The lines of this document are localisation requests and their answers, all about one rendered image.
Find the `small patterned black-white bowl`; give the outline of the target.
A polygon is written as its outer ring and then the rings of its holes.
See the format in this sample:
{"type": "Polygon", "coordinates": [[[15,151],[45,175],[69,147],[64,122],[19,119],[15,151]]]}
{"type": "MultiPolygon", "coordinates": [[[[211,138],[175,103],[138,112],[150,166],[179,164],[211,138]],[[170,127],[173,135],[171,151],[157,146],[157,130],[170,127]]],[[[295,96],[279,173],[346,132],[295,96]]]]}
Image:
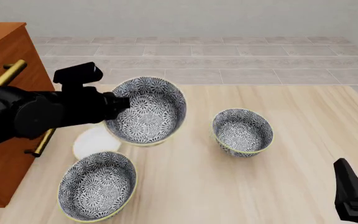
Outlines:
{"type": "Polygon", "coordinates": [[[223,151],[240,158],[260,154],[274,139],[270,123],[258,113],[243,108],[220,111],[212,120],[211,130],[223,151]]]}

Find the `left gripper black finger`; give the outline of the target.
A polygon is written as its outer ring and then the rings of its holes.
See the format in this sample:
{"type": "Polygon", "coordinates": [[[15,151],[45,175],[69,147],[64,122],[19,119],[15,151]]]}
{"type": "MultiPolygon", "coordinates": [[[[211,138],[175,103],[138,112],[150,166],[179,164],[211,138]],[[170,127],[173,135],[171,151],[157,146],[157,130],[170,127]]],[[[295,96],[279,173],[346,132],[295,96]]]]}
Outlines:
{"type": "Polygon", "coordinates": [[[126,109],[129,109],[130,98],[115,96],[112,92],[103,93],[104,96],[104,118],[105,119],[116,119],[119,113],[122,113],[126,109]]]}

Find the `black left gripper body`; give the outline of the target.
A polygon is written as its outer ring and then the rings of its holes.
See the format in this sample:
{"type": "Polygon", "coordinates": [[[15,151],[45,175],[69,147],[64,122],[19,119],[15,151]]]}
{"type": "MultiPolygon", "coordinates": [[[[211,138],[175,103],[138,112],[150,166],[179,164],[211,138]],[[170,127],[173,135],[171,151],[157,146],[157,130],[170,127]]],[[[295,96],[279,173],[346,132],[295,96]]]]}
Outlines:
{"type": "Polygon", "coordinates": [[[114,94],[100,93],[93,86],[86,86],[81,91],[80,117],[83,122],[100,123],[106,119],[114,119],[114,94]]]}

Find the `patterned bowl with yellow rim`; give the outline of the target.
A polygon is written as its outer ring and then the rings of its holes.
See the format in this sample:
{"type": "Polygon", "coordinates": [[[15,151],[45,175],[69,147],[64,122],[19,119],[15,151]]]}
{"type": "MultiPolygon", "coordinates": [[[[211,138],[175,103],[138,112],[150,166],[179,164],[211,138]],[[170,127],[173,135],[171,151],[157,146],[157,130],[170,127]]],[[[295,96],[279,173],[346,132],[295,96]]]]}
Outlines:
{"type": "Polygon", "coordinates": [[[80,223],[117,215],[137,188],[132,161],[119,152],[97,152],[75,162],[62,177],[57,199],[62,212],[80,223]]]}

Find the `large patterned black-white bowl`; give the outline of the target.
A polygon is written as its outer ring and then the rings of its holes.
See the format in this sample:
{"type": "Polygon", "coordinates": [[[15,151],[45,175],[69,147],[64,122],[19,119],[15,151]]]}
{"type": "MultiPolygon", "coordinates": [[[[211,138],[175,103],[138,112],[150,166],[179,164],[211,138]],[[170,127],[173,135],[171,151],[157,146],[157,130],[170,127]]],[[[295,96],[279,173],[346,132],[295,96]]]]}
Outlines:
{"type": "Polygon", "coordinates": [[[186,98],[171,82],[157,77],[126,80],[111,93],[129,98],[130,108],[104,126],[118,140],[149,147],[163,143],[182,126],[186,117],[186,98]]]}

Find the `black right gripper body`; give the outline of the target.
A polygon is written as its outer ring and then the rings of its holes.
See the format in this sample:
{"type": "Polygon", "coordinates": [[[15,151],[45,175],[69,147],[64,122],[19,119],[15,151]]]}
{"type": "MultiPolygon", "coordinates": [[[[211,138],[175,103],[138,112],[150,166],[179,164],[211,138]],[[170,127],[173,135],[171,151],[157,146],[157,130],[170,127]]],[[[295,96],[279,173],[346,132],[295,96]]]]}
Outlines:
{"type": "Polygon", "coordinates": [[[358,221],[358,199],[351,201],[335,200],[335,209],[342,221],[358,221]]]}

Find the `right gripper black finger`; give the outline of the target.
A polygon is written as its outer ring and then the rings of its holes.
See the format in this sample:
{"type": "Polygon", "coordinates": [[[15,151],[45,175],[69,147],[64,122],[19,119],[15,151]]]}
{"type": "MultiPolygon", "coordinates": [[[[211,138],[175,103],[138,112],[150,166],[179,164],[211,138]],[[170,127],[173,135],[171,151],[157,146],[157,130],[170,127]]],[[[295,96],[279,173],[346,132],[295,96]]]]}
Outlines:
{"type": "Polygon", "coordinates": [[[345,158],[334,162],[336,177],[336,197],[334,204],[358,203],[358,176],[345,158]]]}

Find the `white round plate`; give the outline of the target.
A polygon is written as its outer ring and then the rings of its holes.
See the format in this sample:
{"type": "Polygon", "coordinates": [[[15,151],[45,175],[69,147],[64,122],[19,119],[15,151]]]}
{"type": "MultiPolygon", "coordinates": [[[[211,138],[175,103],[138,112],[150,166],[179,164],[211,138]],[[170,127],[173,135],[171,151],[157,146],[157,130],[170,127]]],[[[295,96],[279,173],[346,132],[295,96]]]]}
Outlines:
{"type": "Polygon", "coordinates": [[[98,152],[116,152],[121,142],[113,137],[104,126],[95,126],[81,133],[73,143],[73,154],[81,160],[98,152]]]}

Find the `wooden cabinet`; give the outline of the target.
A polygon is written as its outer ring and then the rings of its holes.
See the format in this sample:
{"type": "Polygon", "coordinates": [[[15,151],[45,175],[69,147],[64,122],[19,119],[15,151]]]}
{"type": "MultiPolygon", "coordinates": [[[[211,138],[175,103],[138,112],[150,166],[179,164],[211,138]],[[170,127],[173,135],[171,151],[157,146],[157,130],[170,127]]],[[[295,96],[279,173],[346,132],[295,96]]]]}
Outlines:
{"type": "MultiPolygon", "coordinates": [[[[0,22],[0,76],[3,66],[24,60],[27,68],[17,76],[12,86],[27,91],[54,91],[54,87],[23,22],[0,22]]],[[[14,138],[0,143],[0,208],[11,201],[35,157],[34,151],[43,137],[14,138]]]]}

